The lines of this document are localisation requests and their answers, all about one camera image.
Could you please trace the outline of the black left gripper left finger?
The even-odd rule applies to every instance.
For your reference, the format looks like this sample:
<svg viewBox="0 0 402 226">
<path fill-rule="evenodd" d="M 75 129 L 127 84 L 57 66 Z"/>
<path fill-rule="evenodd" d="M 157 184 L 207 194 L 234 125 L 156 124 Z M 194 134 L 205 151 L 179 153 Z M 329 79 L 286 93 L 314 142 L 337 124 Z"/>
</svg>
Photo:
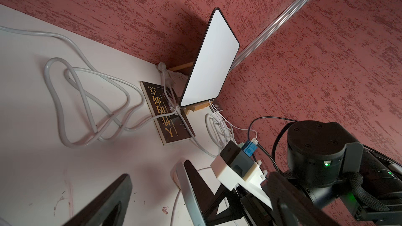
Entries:
<svg viewBox="0 0 402 226">
<path fill-rule="evenodd" d="M 133 185 L 129 174 L 121 175 L 65 225 L 123 225 L 132 189 Z"/>
</svg>

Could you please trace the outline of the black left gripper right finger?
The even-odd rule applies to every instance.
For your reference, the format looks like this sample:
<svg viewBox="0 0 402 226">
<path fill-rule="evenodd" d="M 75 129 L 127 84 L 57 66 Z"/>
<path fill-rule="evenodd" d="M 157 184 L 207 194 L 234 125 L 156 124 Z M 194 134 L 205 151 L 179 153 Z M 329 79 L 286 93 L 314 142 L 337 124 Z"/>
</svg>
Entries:
<svg viewBox="0 0 402 226">
<path fill-rule="evenodd" d="M 277 226 L 337 226 L 291 183 L 277 172 L 269 174 L 266 193 Z"/>
</svg>

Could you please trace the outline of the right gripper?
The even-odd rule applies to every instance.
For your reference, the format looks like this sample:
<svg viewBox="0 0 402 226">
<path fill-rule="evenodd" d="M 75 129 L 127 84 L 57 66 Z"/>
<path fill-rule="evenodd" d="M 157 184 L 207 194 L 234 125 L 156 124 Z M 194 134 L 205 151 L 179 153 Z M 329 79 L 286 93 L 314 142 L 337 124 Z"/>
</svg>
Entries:
<svg viewBox="0 0 402 226">
<path fill-rule="evenodd" d="M 314 203 L 314 188 L 294 186 Z M 215 193 L 212 192 L 189 160 L 183 163 L 183 198 L 195 226 L 218 226 L 242 217 L 248 226 L 276 226 L 273 209 L 250 191 L 242 186 L 229 190 L 220 185 Z M 293 216 L 298 226 L 303 226 L 284 204 L 281 205 L 286 216 Z"/>
</svg>

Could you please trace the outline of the green-cased phone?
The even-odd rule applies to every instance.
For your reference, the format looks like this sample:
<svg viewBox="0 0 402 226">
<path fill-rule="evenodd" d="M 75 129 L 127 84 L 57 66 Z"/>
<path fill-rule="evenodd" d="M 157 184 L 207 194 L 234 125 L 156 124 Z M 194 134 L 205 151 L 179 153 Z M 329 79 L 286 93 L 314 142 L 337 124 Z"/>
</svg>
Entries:
<svg viewBox="0 0 402 226">
<path fill-rule="evenodd" d="M 202 205 L 211 193 L 199 171 L 189 161 L 179 161 L 171 171 L 175 185 L 183 195 L 184 203 L 194 226 L 205 226 Z"/>
</svg>

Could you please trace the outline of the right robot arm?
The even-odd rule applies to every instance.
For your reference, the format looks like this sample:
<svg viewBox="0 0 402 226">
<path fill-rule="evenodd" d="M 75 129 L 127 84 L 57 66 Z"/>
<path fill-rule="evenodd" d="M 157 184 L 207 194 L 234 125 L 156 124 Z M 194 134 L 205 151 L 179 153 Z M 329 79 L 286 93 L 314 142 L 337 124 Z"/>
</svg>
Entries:
<svg viewBox="0 0 402 226">
<path fill-rule="evenodd" d="M 323 208 L 341 199 L 356 221 L 402 223 L 402 166 L 362 144 L 336 122 L 289 120 L 288 170 L 262 171 L 252 158 L 260 144 L 229 141 L 211 164 L 220 181 L 210 190 L 190 161 L 175 168 L 196 226 L 245 219 L 250 226 L 333 226 Z"/>
</svg>

